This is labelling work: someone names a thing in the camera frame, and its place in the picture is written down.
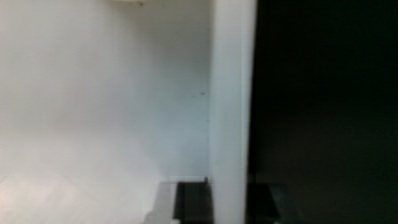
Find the black panel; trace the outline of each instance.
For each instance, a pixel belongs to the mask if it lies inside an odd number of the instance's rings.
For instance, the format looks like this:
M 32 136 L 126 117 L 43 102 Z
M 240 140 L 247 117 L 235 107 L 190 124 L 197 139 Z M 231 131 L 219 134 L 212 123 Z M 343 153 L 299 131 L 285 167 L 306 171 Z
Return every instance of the black panel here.
M 260 0 L 249 176 L 306 223 L 398 223 L 396 45 L 396 1 Z
M 208 183 L 178 183 L 174 219 L 182 224 L 213 224 Z

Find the white surface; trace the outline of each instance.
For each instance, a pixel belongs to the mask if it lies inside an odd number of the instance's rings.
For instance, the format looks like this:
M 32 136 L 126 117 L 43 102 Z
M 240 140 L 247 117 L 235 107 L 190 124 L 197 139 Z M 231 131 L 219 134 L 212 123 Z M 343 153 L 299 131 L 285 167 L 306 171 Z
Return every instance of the white surface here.
M 210 155 L 215 223 L 244 224 L 254 0 L 215 1 Z
M 178 220 L 173 220 L 176 189 L 178 189 L 176 183 L 171 182 L 160 183 L 153 211 L 146 216 L 144 224 L 180 223 Z
M 139 223 L 208 175 L 210 2 L 0 1 L 0 223 Z

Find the floor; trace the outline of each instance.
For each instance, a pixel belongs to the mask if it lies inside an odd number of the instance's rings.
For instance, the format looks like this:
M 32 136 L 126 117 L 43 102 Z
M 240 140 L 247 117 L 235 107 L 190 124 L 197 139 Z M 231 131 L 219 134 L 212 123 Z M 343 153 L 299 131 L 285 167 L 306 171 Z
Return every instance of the floor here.
M 0 134 L 2 224 L 155 224 L 162 178 L 134 144 L 118 132 Z

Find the white wall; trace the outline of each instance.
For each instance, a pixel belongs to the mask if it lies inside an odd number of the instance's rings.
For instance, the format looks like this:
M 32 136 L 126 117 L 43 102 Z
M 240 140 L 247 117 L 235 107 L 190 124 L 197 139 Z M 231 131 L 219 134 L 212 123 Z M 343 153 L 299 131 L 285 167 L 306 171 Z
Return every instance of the white wall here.
M 208 73 L 208 0 L 2 0 L 2 158 L 87 188 L 130 175 L 150 209 L 160 180 L 208 175 Z
M 244 224 L 254 0 L 215 1 L 210 157 L 215 223 Z

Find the black door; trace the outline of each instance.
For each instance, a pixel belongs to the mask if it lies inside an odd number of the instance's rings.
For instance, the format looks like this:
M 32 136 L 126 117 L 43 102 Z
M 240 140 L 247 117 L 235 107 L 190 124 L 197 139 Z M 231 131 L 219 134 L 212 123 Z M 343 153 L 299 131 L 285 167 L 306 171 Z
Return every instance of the black door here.
M 398 1 L 260 0 L 251 223 L 398 223 Z

